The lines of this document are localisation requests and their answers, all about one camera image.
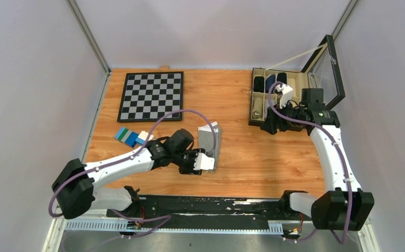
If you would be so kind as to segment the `grey underwear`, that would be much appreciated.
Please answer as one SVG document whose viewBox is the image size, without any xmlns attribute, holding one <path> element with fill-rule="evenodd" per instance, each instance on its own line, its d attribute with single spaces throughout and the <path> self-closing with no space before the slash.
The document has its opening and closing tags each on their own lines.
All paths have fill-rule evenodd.
<svg viewBox="0 0 405 252">
<path fill-rule="evenodd" d="M 198 147 L 203 148 L 207 152 L 207 156 L 214 158 L 214 168 L 210 172 L 215 172 L 218 167 L 221 148 L 221 128 L 218 122 L 211 123 L 215 134 L 212 133 L 208 124 L 198 127 Z"/>
</svg>

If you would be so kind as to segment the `white blue toy block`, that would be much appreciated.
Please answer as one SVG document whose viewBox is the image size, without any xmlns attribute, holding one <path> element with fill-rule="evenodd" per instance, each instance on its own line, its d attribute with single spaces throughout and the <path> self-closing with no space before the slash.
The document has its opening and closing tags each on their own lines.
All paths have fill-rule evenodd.
<svg viewBox="0 0 405 252">
<path fill-rule="evenodd" d="M 138 136 L 135 140 L 135 143 L 138 145 L 144 145 L 145 142 L 148 142 L 153 139 L 154 139 L 154 135 L 149 134 L 147 131 L 141 131 L 138 134 Z"/>
</svg>

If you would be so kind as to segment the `black compartment storage box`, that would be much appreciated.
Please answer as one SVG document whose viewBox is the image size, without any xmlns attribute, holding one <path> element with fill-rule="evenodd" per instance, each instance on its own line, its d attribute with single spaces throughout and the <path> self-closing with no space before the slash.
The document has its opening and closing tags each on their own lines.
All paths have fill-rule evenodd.
<svg viewBox="0 0 405 252">
<path fill-rule="evenodd" d="M 253 79 L 255 76 L 263 76 L 266 80 L 270 74 L 287 73 L 288 85 L 293 89 L 292 99 L 296 102 L 301 101 L 302 90 L 305 88 L 322 88 L 324 91 L 324 103 L 329 110 L 333 109 L 345 98 L 344 84 L 332 35 L 325 35 L 318 47 L 302 53 L 302 56 L 308 56 L 309 59 L 299 72 L 279 70 L 277 67 L 252 69 L 248 125 L 261 126 L 265 121 L 268 108 L 267 93 L 253 91 Z M 254 98 L 257 97 L 263 99 L 263 111 L 262 116 L 254 120 L 252 118 L 252 105 Z"/>
</svg>

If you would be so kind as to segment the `black rolled underwear tall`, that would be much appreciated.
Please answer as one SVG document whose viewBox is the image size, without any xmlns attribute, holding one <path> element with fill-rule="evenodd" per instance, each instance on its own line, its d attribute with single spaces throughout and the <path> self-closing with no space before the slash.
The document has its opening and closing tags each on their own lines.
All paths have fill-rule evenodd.
<svg viewBox="0 0 405 252">
<path fill-rule="evenodd" d="M 277 74 L 277 76 L 276 76 L 276 81 L 277 82 L 281 82 L 281 83 L 284 83 L 284 84 L 288 84 L 288 81 L 287 81 L 287 73 L 285 73 L 285 72 L 279 72 L 278 74 Z"/>
</svg>

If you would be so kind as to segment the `right aluminium frame post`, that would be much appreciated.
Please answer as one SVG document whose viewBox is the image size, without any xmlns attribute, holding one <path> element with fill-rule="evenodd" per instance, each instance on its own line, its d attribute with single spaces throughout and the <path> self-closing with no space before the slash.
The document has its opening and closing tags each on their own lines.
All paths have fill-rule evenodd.
<svg viewBox="0 0 405 252">
<path fill-rule="evenodd" d="M 337 24 L 335 25 L 331 35 L 333 36 L 334 39 L 338 38 L 340 35 L 342 29 L 346 25 L 348 19 L 351 17 L 353 14 L 355 8 L 358 6 L 360 3 L 360 0 L 349 0 L 343 13 L 341 14 Z"/>
</svg>

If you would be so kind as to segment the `beige rolled underwear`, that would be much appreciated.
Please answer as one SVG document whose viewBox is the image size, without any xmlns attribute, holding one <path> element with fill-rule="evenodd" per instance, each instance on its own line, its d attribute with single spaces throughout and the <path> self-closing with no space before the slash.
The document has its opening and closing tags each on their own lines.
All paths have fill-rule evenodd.
<svg viewBox="0 0 405 252">
<path fill-rule="evenodd" d="M 252 105 L 252 118 L 254 120 L 259 119 L 262 116 L 263 111 L 263 99 L 260 97 L 254 98 Z"/>
</svg>

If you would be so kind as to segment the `left aluminium frame post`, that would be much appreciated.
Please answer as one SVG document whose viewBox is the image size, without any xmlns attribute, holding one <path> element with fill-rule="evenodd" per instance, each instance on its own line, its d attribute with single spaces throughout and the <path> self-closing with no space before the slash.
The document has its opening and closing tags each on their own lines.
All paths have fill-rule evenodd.
<svg viewBox="0 0 405 252">
<path fill-rule="evenodd" d="M 109 67 L 101 49 L 98 46 L 96 39 L 94 38 L 91 29 L 89 28 L 86 19 L 80 10 L 80 7 L 76 0 L 66 0 L 72 15 L 74 16 L 78 26 L 80 27 L 82 33 L 84 34 L 92 52 L 94 53 L 97 61 L 99 62 L 101 68 L 104 70 L 106 75 L 108 76 L 111 73 L 111 68 Z"/>
</svg>

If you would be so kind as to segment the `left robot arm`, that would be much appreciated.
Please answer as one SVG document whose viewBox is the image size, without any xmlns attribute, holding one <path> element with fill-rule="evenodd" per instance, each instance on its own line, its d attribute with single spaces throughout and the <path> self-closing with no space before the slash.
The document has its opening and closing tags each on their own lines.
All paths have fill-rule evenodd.
<svg viewBox="0 0 405 252">
<path fill-rule="evenodd" d="M 61 210 L 53 217 L 77 218 L 92 209 L 122 211 L 128 217 L 140 212 L 136 192 L 129 188 L 107 188 L 122 177 L 152 171 L 175 164 L 180 174 L 200 175 L 214 168 L 214 159 L 206 150 L 192 149 L 194 138 L 185 129 L 176 131 L 171 137 L 147 141 L 145 145 L 110 159 L 82 163 L 70 160 L 52 184 L 54 200 Z"/>
</svg>

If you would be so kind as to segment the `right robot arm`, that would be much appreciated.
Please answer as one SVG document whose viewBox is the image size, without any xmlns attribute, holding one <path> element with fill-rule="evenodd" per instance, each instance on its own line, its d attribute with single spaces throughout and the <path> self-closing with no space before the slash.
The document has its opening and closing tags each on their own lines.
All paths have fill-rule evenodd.
<svg viewBox="0 0 405 252">
<path fill-rule="evenodd" d="M 312 140 L 325 179 L 320 197 L 306 191 L 285 191 L 280 214 L 293 219 L 309 217 L 318 230 L 360 231 L 374 207 L 372 193 L 365 192 L 350 167 L 341 140 L 338 115 L 324 103 L 322 88 L 305 88 L 299 102 L 292 99 L 293 89 L 277 83 L 265 95 L 267 116 L 262 130 L 277 132 L 305 130 Z"/>
</svg>

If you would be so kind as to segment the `black white chessboard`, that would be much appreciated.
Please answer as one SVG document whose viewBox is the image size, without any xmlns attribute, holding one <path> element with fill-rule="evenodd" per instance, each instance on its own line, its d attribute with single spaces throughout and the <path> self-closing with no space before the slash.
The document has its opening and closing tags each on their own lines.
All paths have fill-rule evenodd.
<svg viewBox="0 0 405 252">
<path fill-rule="evenodd" d="M 157 121 L 183 109 L 184 72 L 128 73 L 124 81 L 118 122 Z"/>
</svg>

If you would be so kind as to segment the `aluminium frame post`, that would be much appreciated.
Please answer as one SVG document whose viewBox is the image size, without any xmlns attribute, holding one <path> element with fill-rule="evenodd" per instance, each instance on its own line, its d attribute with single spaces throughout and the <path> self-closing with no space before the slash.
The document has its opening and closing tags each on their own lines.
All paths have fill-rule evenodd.
<svg viewBox="0 0 405 252">
<path fill-rule="evenodd" d="M 80 27 L 82 33 L 84 34 L 92 52 L 94 53 L 97 61 L 99 62 L 101 68 L 104 70 L 106 75 L 108 76 L 111 73 L 111 68 L 109 67 L 101 49 L 98 46 L 96 39 L 94 38 L 91 29 L 89 28 L 86 19 L 80 10 L 80 7 L 76 0 L 66 0 L 72 15 L 74 16 L 78 26 Z"/>
<path fill-rule="evenodd" d="M 355 8 L 358 6 L 360 3 L 360 0 L 349 0 L 343 13 L 341 14 L 337 24 L 335 25 L 331 35 L 333 36 L 334 39 L 338 38 L 340 35 L 342 29 L 346 25 L 348 19 L 351 17 L 353 14 Z"/>
</svg>

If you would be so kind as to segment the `navy rolled underwear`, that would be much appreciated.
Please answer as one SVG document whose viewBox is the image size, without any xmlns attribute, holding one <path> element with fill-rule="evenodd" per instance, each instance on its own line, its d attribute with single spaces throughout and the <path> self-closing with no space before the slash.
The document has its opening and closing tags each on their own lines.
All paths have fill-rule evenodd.
<svg viewBox="0 0 405 252">
<path fill-rule="evenodd" d="M 276 82 L 276 75 L 270 74 L 265 80 L 265 92 L 268 93 L 271 89 L 271 86 Z"/>
</svg>

